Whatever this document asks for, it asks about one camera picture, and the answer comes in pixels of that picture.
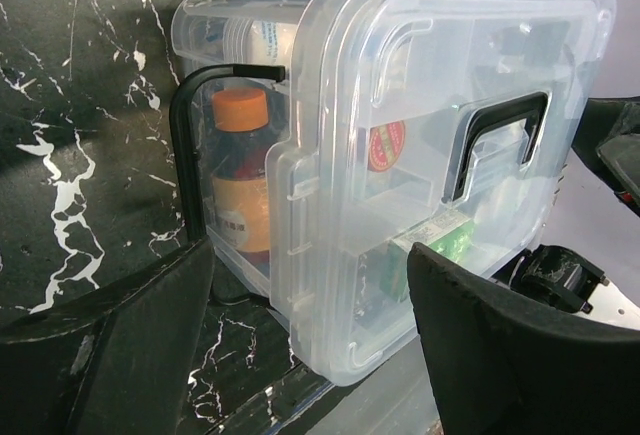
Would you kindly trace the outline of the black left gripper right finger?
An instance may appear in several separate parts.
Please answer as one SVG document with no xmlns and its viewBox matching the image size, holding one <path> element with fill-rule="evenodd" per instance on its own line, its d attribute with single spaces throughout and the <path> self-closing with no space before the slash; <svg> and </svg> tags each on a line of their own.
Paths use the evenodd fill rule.
<svg viewBox="0 0 640 435">
<path fill-rule="evenodd" d="M 446 433 L 638 432 L 639 327 L 544 305 L 419 243 L 408 282 Z"/>
</svg>

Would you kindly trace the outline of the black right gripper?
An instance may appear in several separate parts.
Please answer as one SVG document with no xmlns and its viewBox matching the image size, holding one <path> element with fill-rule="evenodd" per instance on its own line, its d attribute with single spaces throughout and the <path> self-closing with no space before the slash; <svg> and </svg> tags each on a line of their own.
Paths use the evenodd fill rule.
<svg viewBox="0 0 640 435">
<path fill-rule="evenodd" d="M 590 98 L 572 148 L 630 210 L 639 209 L 639 97 Z"/>
</svg>

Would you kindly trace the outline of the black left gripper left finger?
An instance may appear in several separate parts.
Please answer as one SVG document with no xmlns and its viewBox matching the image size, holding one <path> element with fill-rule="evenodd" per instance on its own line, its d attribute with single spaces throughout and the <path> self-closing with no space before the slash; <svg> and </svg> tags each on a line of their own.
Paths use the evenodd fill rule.
<svg viewBox="0 0 640 435">
<path fill-rule="evenodd" d="M 213 271 L 201 239 L 3 326 L 2 433 L 175 433 Z"/>
</svg>

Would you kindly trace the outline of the clear plastic box lid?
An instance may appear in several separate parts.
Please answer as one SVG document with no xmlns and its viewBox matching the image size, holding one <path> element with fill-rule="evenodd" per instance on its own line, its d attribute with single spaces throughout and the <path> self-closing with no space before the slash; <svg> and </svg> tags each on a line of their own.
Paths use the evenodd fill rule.
<svg viewBox="0 0 640 435">
<path fill-rule="evenodd" d="M 266 158 L 270 299 L 340 386 L 416 334 L 415 243 L 481 277 L 527 247 L 606 51 L 615 0 L 311 0 Z M 403 121 L 385 172 L 373 127 Z"/>
</svg>

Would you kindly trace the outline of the small red round tin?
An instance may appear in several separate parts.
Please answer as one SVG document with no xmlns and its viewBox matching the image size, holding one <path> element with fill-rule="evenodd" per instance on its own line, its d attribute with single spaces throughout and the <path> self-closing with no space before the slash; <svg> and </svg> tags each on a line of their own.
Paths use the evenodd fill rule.
<svg viewBox="0 0 640 435">
<path fill-rule="evenodd" d="M 396 121 L 370 130 L 368 169 L 373 172 L 389 170 L 399 159 L 406 140 L 406 126 Z"/>
</svg>

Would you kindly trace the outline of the brown bottle orange cap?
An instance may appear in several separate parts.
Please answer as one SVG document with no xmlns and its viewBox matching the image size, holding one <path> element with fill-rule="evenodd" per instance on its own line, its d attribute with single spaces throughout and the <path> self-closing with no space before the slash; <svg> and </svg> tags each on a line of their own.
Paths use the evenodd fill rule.
<svg viewBox="0 0 640 435">
<path fill-rule="evenodd" d="M 265 157 L 273 144 L 267 96 L 258 88 L 228 88 L 211 103 L 216 232 L 249 262 L 264 264 L 270 250 Z"/>
</svg>

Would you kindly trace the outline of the clear first aid box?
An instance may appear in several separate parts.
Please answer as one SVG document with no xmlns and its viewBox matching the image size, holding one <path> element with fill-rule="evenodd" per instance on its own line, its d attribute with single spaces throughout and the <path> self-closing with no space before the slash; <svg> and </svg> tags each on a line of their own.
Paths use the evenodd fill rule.
<svg viewBox="0 0 640 435">
<path fill-rule="evenodd" d="M 248 288 L 219 306 L 269 306 L 269 150 L 289 134 L 287 75 L 311 0 L 183 0 L 171 44 L 184 78 L 170 102 L 188 238 L 208 237 Z"/>
</svg>

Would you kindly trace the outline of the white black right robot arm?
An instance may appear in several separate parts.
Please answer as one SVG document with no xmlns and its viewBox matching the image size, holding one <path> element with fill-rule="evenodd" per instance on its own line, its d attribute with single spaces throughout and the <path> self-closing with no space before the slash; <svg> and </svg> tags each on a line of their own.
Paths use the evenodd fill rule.
<svg viewBox="0 0 640 435">
<path fill-rule="evenodd" d="M 586 320 L 639 327 L 639 99 L 589 99 L 541 241 L 496 280 Z"/>
</svg>

